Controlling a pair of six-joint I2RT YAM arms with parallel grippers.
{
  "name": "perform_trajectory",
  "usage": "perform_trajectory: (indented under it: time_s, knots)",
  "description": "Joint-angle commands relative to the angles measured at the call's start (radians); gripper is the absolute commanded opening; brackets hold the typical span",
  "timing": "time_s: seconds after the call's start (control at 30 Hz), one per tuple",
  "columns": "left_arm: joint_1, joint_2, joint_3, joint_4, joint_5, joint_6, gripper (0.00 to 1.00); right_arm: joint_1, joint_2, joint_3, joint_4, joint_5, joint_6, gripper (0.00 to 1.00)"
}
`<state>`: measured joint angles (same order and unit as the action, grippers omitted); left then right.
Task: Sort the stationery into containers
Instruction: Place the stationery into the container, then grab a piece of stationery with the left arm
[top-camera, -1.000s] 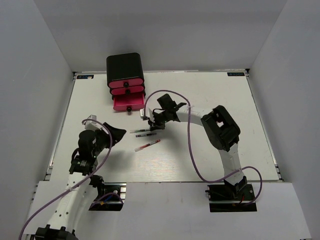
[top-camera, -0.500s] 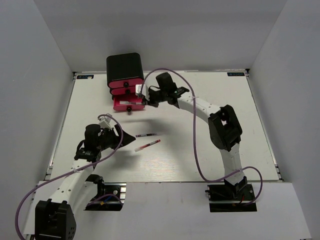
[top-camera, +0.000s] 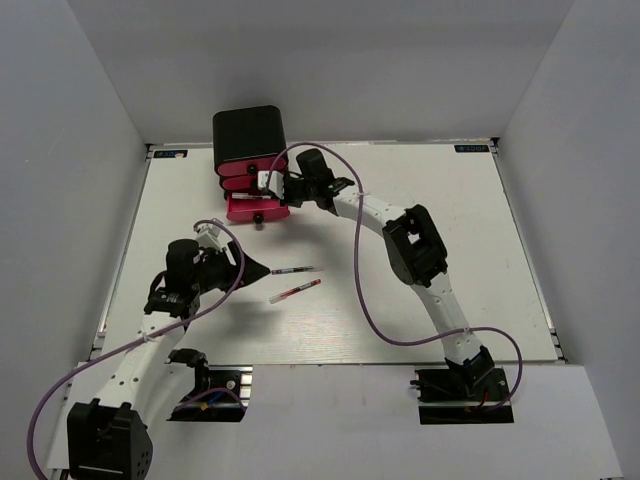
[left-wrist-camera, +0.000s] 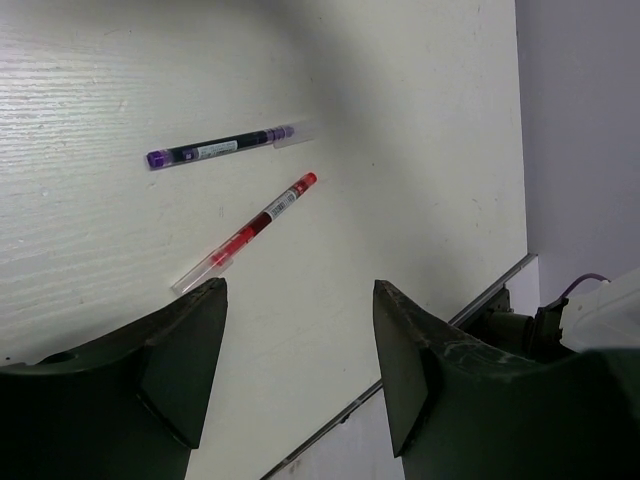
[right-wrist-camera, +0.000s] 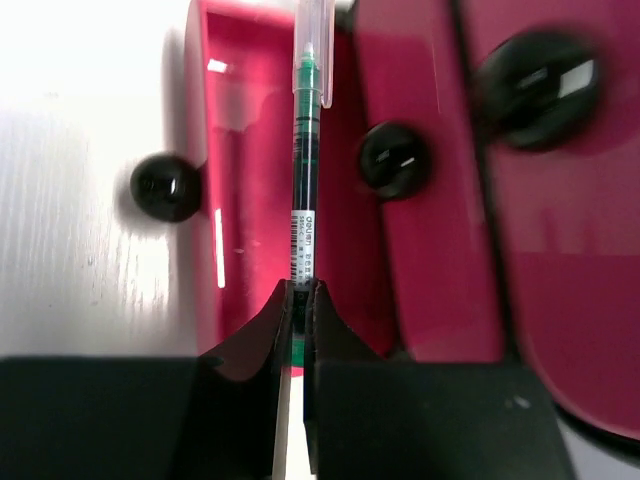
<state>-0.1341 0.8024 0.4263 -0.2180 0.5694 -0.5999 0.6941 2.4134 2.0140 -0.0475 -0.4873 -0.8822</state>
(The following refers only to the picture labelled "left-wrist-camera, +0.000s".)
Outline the red gel pen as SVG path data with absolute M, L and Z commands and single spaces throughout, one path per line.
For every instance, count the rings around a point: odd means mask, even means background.
M 172 291 L 177 296 L 182 296 L 202 283 L 212 278 L 220 277 L 242 249 L 316 182 L 317 176 L 315 173 L 309 172 L 303 175 L 205 259 L 189 270 L 171 287 Z

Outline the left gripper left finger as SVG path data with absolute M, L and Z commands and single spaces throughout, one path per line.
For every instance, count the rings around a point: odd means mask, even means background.
M 202 438 L 228 289 L 166 307 L 36 364 L 1 369 L 5 479 L 182 479 Z

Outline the purple gel pen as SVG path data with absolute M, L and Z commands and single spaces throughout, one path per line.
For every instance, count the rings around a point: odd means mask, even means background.
M 303 143 L 312 140 L 316 130 L 316 123 L 306 120 L 220 139 L 151 151 L 146 154 L 145 159 L 150 170 L 161 170 L 265 146 L 282 148 Z

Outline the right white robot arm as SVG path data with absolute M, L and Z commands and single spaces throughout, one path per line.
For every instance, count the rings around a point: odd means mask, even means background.
M 639 271 L 614 280 L 585 274 L 551 304 L 538 310 L 528 355 L 559 358 L 566 350 L 639 347 Z

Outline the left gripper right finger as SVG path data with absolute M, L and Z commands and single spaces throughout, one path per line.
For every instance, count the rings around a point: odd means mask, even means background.
M 459 324 L 375 283 L 381 384 L 407 478 L 638 477 L 637 350 L 523 358 Z

